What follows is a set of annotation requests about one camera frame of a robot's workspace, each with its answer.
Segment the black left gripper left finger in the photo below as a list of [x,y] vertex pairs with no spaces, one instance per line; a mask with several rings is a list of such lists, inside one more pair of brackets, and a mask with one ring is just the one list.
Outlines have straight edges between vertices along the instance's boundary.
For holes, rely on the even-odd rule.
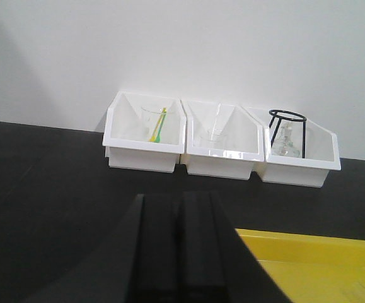
[[174,206],[168,194],[138,194],[97,249],[26,302],[179,302]]

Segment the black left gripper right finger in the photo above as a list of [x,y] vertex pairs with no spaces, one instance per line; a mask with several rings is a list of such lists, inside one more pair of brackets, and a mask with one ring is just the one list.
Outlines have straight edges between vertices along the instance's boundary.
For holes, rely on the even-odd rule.
[[182,302],[289,302],[246,247],[212,192],[180,205]]

